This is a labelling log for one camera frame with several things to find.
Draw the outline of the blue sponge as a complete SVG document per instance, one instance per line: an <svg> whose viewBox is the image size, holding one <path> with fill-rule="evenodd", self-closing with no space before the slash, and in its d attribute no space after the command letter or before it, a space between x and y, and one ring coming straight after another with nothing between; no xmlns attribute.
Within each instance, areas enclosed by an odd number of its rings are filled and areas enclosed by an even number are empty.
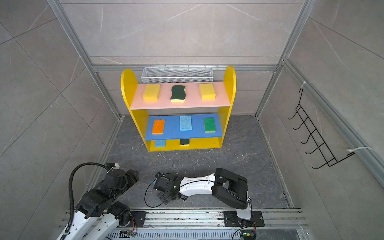
<svg viewBox="0 0 384 240"><path fill-rule="evenodd" d="M191 131L192 116L180 116L180 131Z"/></svg>
<svg viewBox="0 0 384 240"><path fill-rule="evenodd" d="M156 140L155 148L164 148L166 146L166 140Z"/></svg>

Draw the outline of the dark green sponge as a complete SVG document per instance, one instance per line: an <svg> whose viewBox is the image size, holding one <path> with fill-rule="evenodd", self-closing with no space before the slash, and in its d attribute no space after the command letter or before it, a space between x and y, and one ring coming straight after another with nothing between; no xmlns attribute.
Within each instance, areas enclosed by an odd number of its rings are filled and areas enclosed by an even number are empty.
<svg viewBox="0 0 384 240"><path fill-rule="evenodd" d="M172 86L172 96L170 98L172 103L184 103L186 99L186 87L183 85Z"/></svg>
<svg viewBox="0 0 384 240"><path fill-rule="evenodd" d="M180 146L188 146L190 144L189 139L180 139Z"/></svg>

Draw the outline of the orange sponge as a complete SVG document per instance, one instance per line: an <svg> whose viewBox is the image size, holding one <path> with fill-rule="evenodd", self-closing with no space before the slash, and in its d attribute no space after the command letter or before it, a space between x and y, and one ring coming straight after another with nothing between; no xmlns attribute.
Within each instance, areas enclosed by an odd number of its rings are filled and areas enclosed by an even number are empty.
<svg viewBox="0 0 384 240"><path fill-rule="evenodd" d="M164 119L155 119L152 127L152 135L163 135L165 127Z"/></svg>

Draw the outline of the bright green sponge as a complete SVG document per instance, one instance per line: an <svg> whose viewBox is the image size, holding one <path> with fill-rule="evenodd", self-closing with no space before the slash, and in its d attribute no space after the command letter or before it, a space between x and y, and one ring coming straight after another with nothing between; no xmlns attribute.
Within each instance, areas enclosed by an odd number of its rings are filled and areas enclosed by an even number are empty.
<svg viewBox="0 0 384 240"><path fill-rule="evenodd" d="M204 131L205 133L216 132L216 124L214 118L204 118Z"/></svg>

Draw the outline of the yellow sponge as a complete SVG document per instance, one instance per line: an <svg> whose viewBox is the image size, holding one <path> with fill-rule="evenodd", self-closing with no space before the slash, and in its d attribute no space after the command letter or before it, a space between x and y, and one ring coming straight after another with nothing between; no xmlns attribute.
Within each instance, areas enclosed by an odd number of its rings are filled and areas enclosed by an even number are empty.
<svg viewBox="0 0 384 240"><path fill-rule="evenodd" d="M199 84L202 101L210 101L216 99L216 92L213 84Z"/></svg>
<svg viewBox="0 0 384 240"><path fill-rule="evenodd" d="M154 103L159 100L159 95L161 91L161 85L160 84L148 84L145 87L144 93L143 93L143 100L146 103Z"/></svg>

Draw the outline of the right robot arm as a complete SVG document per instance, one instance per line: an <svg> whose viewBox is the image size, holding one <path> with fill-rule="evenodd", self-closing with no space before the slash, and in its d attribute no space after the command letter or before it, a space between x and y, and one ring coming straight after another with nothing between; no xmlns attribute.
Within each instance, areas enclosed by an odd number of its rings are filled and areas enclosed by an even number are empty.
<svg viewBox="0 0 384 240"><path fill-rule="evenodd" d="M176 199L185 201L195 195L210 195L235 209L237 218L244 221L252 219L248 180L223 168L217 168L213 174L196 178L157 173L154 190L160 192L158 197L163 204Z"/></svg>

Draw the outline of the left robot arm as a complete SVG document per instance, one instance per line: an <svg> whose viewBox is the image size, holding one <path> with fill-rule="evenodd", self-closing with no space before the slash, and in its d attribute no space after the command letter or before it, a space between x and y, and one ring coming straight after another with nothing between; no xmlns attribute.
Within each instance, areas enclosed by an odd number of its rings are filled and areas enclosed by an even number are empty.
<svg viewBox="0 0 384 240"><path fill-rule="evenodd" d="M115 228L132 224L130 208L117 198L138 180L138 171L109 170L104 179L74 206L69 223L58 239L103 240Z"/></svg>

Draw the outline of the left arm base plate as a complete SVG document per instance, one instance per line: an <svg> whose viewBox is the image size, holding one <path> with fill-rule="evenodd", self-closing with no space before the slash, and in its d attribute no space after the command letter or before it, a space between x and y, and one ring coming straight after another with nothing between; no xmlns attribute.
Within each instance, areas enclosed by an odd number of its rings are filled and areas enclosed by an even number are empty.
<svg viewBox="0 0 384 240"><path fill-rule="evenodd" d="M126 228L133 228L133 223L136 224L136 227L143 228L147 212L145 211L133 211L130 212L130 222L126 225Z"/></svg>

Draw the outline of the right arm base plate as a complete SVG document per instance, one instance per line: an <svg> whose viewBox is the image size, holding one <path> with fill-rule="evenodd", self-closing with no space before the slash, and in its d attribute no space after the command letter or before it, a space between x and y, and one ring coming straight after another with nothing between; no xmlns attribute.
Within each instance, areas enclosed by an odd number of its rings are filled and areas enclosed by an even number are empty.
<svg viewBox="0 0 384 240"><path fill-rule="evenodd" d="M224 211L225 227L264 227L264 217L260 211L252 211L251 218L242 219L238 217L236 211Z"/></svg>

